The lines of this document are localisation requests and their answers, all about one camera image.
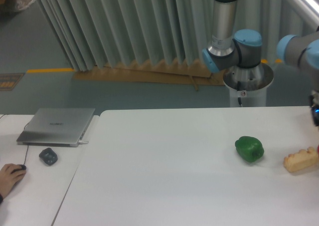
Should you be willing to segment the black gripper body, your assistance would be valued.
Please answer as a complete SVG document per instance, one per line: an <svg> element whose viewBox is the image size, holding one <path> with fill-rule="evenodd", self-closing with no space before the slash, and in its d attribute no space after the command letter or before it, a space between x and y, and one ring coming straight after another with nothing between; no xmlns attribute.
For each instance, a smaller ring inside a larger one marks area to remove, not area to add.
<svg viewBox="0 0 319 226"><path fill-rule="evenodd" d="M315 90L309 96L311 116L316 127L319 126L319 93Z"/></svg>

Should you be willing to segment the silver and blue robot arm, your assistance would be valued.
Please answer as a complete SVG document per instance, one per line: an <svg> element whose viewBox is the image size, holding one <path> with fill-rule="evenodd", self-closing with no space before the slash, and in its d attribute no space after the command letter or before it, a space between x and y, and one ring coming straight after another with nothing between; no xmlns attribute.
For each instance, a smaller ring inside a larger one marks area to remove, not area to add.
<svg viewBox="0 0 319 226"><path fill-rule="evenodd" d="M238 0L214 0L211 42L202 58L212 73L228 69L224 83L237 93L236 104L248 92L267 88L273 81L272 69L261 62L261 35L250 29L233 32ZM314 124L319 124L319 0L286 0L314 33L286 35L277 44L277 57L285 64L307 73L313 85L309 96Z"/></svg>

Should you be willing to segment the person's bare hand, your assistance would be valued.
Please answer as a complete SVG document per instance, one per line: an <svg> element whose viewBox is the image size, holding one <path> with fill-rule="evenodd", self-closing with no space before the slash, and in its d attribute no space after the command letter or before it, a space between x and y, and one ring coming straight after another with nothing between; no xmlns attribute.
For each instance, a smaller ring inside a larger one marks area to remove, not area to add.
<svg viewBox="0 0 319 226"><path fill-rule="evenodd" d="M18 168L20 166L17 164L5 164L0 170L0 193L3 199L9 195L14 185L21 181L26 174L26 170L11 174L14 169Z"/></svg>

